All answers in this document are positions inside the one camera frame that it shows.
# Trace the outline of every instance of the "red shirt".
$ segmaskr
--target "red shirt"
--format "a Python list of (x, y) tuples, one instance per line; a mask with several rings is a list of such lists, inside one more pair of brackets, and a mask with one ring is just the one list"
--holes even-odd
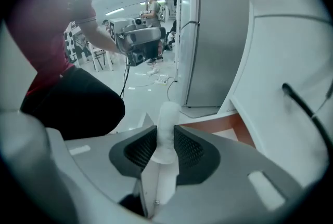
[(28, 94), (56, 84), (72, 66), (65, 57), (64, 31), (71, 21), (96, 19), (92, 0), (20, 0), (8, 20), (15, 42), (37, 70)]

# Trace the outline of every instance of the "fluorescent light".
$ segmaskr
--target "fluorescent light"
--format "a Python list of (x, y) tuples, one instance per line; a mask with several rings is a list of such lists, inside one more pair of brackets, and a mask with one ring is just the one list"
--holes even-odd
[(158, 3), (165, 3), (165, 0), (159, 0), (157, 1)]
[(118, 10), (111, 11), (111, 12), (105, 14), (105, 15), (107, 16), (107, 15), (115, 14), (116, 12), (118, 12), (118, 11), (122, 11), (122, 10), (124, 10), (124, 8), (120, 8), (120, 9), (118, 9)]

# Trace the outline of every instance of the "sneaker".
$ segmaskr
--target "sneaker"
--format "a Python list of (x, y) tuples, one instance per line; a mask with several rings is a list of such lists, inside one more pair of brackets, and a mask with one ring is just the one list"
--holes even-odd
[(156, 59), (150, 59), (149, 61), (147, 61), (147, 65), (153, 65), (156, 63)]

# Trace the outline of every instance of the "power strip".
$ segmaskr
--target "power strip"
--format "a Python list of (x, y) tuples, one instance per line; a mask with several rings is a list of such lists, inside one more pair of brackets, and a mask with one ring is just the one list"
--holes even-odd
[(158, 78), (157, 80), (155, 80), (155, 84), (167, 85), (168, 79), (167, 78)]

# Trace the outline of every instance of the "stainless steel refrigerator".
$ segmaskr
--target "stainless steel refrigerator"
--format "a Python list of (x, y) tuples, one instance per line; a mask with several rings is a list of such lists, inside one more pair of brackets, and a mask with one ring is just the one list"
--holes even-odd
[(245, 46), (249, 0), (181, 0), (177, 102), (221, 106)]

